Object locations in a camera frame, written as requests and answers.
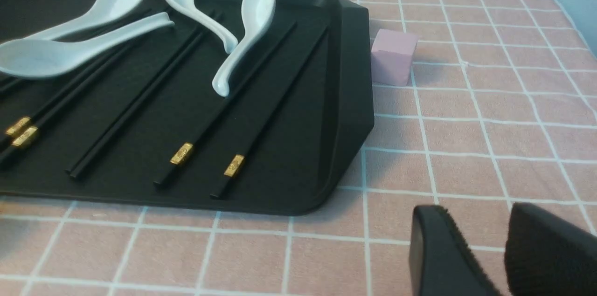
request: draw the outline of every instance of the gold chopstick band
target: gold chopstick band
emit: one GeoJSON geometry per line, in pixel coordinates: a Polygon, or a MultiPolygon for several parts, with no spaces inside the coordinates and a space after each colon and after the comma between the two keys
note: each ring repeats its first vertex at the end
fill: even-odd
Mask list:
{"type": "Polygon", "coordinates": [[[38,128],[30,126],[23,134],[19,135],[18,138],[14,139],[13,146],[25,148],[38,136],[38,128]]]}
{"type": "Polygon", "coordinates": [[[224,175],[228,177],[234,177],[238,169],[241,168],[241,165],[243,165],[244,160],[245,156],[243,155],[237,154],[236,156],[234,156],[232,162],[230,162],[230,165],[228,165],[228,168],[226,168],[226,171],[224,171],[224,175]]]}
{"type": "Polygon", "coordinates": [[[172,156],[172,158],[170,159],[170,163],[175,164],[175,165],[182,165],[187,160],[187,158],[190,155],[190,152],[192,150],[193,150],[193,145],[190,143],[185,143],[179,149],[179,151],[177,151],[176,154],[174,154],[174,156],[172,156]]]}
{"type": "Polygon", "coordinates": [[[31,118],[26,116],[19,119],[16,124],[13,124],[6,130],[6,135],[17,138],[31,124],[31,118]]]}

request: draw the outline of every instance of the black tray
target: black tray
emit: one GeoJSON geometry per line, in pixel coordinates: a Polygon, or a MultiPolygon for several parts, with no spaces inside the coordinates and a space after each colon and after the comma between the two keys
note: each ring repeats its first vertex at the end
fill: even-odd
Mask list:
{"type": "MultiPolygon", "coordinates": [[[[0,42],[22,37],[81,15],[95,0],[0,0],[0,42]]],[[[242,0],[196,0],[204,11],[222,13],[222,24],[243,37],[242,0]]],[[[164,0],[141,9],[168,11],[164,0]]],[[[278,33],[295,24],[277,51],[247,84],[215,129],[181,168],[173,184],[153,181],[196,127],[224,101],[211,79],[226,58],[221,41],[207,33],[148,105],[125,127],[79,180],[64,169],[117,118],[125,106],[187,41],[196,22],[168,11],[173,28],[138,39],[85,94],[6,169],[0,194],[80,199],[194,209],[297,215],[330,196],[373,127],[367,9],[348,0],[277,0],[268,33],[237,67],[231,90],[251,70],[278,33]],[[318,34],[324,33],[319,42],[318,34]],[[247,156],[224,199],[210,198],[235,146],[271,111],[271,91],[298,56],[309,60],[247,156]]],[[[27,82],[0,103],[0,128],[38,109],[77,72],[27,82]]]]}

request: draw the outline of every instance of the pink cube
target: pink cube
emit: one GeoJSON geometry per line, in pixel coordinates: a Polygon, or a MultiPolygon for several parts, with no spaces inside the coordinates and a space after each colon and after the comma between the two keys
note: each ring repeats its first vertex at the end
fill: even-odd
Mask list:
{"type": "Polygon", "coordinates": [[[374,82],[394,86],[409,83],[412,56],[418,36],[380,29],[371,48],[371,78],[374,82]]]}

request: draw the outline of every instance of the chopsticks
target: chopsticks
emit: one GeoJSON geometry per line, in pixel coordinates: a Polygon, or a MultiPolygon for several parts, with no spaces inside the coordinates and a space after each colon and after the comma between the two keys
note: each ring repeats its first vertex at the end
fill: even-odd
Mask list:
{"type": "Polygon", "coordinates": [[[15,158],[20,151],[26,149],[34,139],[38,138],[39,131],[45,126],[52,124],[54,120],[61,115],[62,111],[66,109],[76,98],[83,93],[89,86],[91,86],[96,80],[98,80],[103,73],[120,58],[122,58],[129,50],[131,50],[140,39],[132,39],[123,45],[116,47],[113,50],[109,50],[104,53],[101,58],[96,59],[87,68],[79,73],[79,76],[75,77],[78,81],[82,81],[79,85],[76,85],[74,81],[69,82],[72,85],[72,90],[65,87],[59,93],[62,94],[60,99],[58,95],[54,96],[50,101],[42,107],[42,110],[38,111],[36,115],[39,119],[36,119],[35,126],[30,124],[26,130],[23,131],[17,138],[15,138],[11,145],[9,145],[2,153],[0,153],[0,166],[4,166],[8,161],[15,158]]]}
{"type": "MultiPolygon", "coordinates": [[[[151,9],[145,9],[139,13],[135,13],[134,15],[126,18],[125,20],[122,20],[116,24],[111,25],[111,27],[104,27],[102,30],[94,31],[88,37],[89,38],[96,37],[97,35],[107,33],[108,31],[119,28],[119,27],[123,26],[124,24],[131,22],[131,19],[136,20],[137,18],[141,18],[141,17],[147,15],[150,11],[151,11],[151,9]]],[[[69,92],[71,92],[71,90],[76,88],[77,85],[79,85],[82,81],[87,79],[87,77],[89,77],[89,75],[94,73],[95,69],[98,66],[100,66],[100,64],[102,64],[102,62],[107,60],[107,58],[109,58],[109,56],[111,54],[112,54],[112,50],[106,54],[101,55],[100,58],[97,58],[95,60],[95,62],[88,65],[87,68],[83,69],[83,71],[79,72],[77,76],[73,77],[64,87],[62,87],[56,94],[54,94],[48,101],[46,101],[45,104],[42,105],[42,107],[40,109],[38,109],[33,115],[24,116],[24,117],[20,118],[19,120],[17,120],[15,122],[15,124],[13,124],[13,126],[10,126],[4,132],[4,136],[2,138],[0,138],[0,151],[4,150],[8,145],[10,145],[11,141],[13,141],[17,137],[19,137],[19,135],[21,133],[23,133],[24,130],[26,130],[34,122],[37,122],[37,120],[39,120],[39,118],[41,118],[45,113],[50,111],[52,109],[52,107],[54,107],[56,105],[56,103],[58,103],[62,99],[64,99],[64,97],[66,97],[66,95],[69,92]]],[[[19,81],[25,82],[24,79],[14,79],[13,82],[9,82],[9,83],[14,83],[14,82],[19,82],[19,81]]]]}
{"type": "Polygon", "coordinates": [[[254,131],[247,139],[245,139],[244,145],[237,146],[236,152],[230,157],[232,161],[230,164],[228,164],[228,166],[226,166],[224,172],[216,181],[215,187],[209,195],[212,199],[222,199],[222,197],[225,195],[226,190],[229,188],[230,184],[232,184],[233,180],[241,170],[241,166],[243,166],[245,160],[251,154],[251,151],[256,147],[258,139],[265,132],[267,126],[276,116],[277,112],[284,106],[283,103],[290,93],[289,91],[296,84],[296,81],[300,79],[301,72],[305,70],[305,66],[309,62],[319,43],[322,41],[322,39],[324,39],[327,30],[327,27],[324,28],[318,37],[316,37],[313,45],[311,46],[312,49],[305,54],[302,60],[299,61],[301,64],[298,64],[295,69],[285,73],[285,75],[288,76],[288,79],[281,84],[281,87],[271,89],[271,101],[263,104],[264,107],[268,106],[269,104],[273,105],[269,111],[269,114],[263,118],[261,124],[257,126],[257,130],[254,131]]]}
{"type": "Polygon", "coordinates": [[[237,87],[233,90],[230,96],[226,97],[220,105],[211,113],[211,116],[208,120],[206,120],[203,125],[198,129],[197,133],[194,134],[194,138],[188,139],[187,141],[192,141],[192,143],[187,142],[182,145],[181,148],[172,156],[170,162],[164,164],[164,168],[160,171],[160,177],[156,179],[153,184],[158,189],[167,188],[173,178],[175,177],[178,170],[182,167],[182,165],[188,160],[190,157],[193,149],[202,141],[205,133],[208,132],[216,122],[220,119],[220,117],[226,112],[226,109],[234,103],[234,101],[238,98],[239,94],[243,92],[246,84],[251,81],[252,77],[256,75],[257,71],[261,68],[263,64],[265,64],[268,60],[270,60],[271,56],[277,51],[277,49],[281,46],[282,41],[288,37],[290,32],[294,30],[296,26],[296,22],[292,22],[284,28],[283,31],[278,32],[278,37],[275,39],[275,43],[271,45],[271,47],[265,52],[265,54],[252,66],[252,69],[248,71],[247,75],[242,79],[241,83],[237,85],[237,87]]]}
{"type": "Polygon", "coordinates": [[[7,77],[0,82],[0,97],[8,96],[11,92],[17,90],[18,87],[26,84],[26,80],[17,79],[14,77],[7,77]]]}
{"type": "MultiPolygon", "coordinates": [[[[215,20],[219,20],[222,14],[217,14],[215,20]]],[[[119,133],[129,124],[131,119],[138,111],[143,109],[149,102],[150,97],[156,94],[158,90],[166,84],[168,77],[171,77],[176,72],[178,66],[185,60],[185,58],[205,39],[207,30],[201,26],[196,26],[192,34],[186,39],[166,61],[164,65],[158,70],[158,73],[151,78],[150,81],[143,87],[135,98],[128,103],[125,109],[118,115],[102,135],[96,139],[82,156],[78,157],[73,164],[66,169],[66,173],[73,179],[81,177],[81,175],[91,166],[91,163],[98,158],[100,153],[107,149],[108,144],[113,141],[119,133]]]]}

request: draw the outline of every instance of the spoon handle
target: spoon handle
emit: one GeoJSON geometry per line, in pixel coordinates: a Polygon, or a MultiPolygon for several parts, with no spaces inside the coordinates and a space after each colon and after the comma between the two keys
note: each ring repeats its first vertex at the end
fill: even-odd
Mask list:
{"type": "Polygon", "coordinates": [[[228,85],[228,80],[230,79],[230,75],[241,61],[243,56],[247,53],[251,46],[255,43],[255,37],[247,37],[241,40],[241,43],[238,44],[236,49],[226,58],[224,63],[220,66],[217,73],[215,73],[213,81],[211,81],[211,86],[213,86],[215,92],[220,96],[228,96],[230,93],[230,86],[228,85]]]}
{"type": "Polygon", "coordinates": [[[96,22],[92,18],[89,18],[87,14],[83,14],[78,18],[72,19],[63,24],[58,24],[58,26],[39,31],[38,33],[29,35],[25,38],[34,40],[55,40],[78,31],[101,26],[102,24],[103,22],[96,22]]]}
{"type": "Polygon", "coordinates": [[[192,18],[196,22],[199,22],[205,28],[214,32],[217,37],[219,37],[222,42],[224,43],[224,50],[226,50],[227,54],[230,54],[238,45],[238,39],[228,30],[226,27],[219,24],[213,18],[210,18],[205,13],[200,11],[199,9],[184,9],[183,14],[192,18]]]}
{"type": "Polygon", "coordinates": [[[101,52],[128,41],[139,35],[164,26],[172,26],[174,22],[168,17],[168,13],[161,12],[152,16],[133,22],[127,26],[113,30],[110,33],[101,35],[94,39],[79,42],[81,51],[84,52],[85,60],[88,60],[101,52]]]}

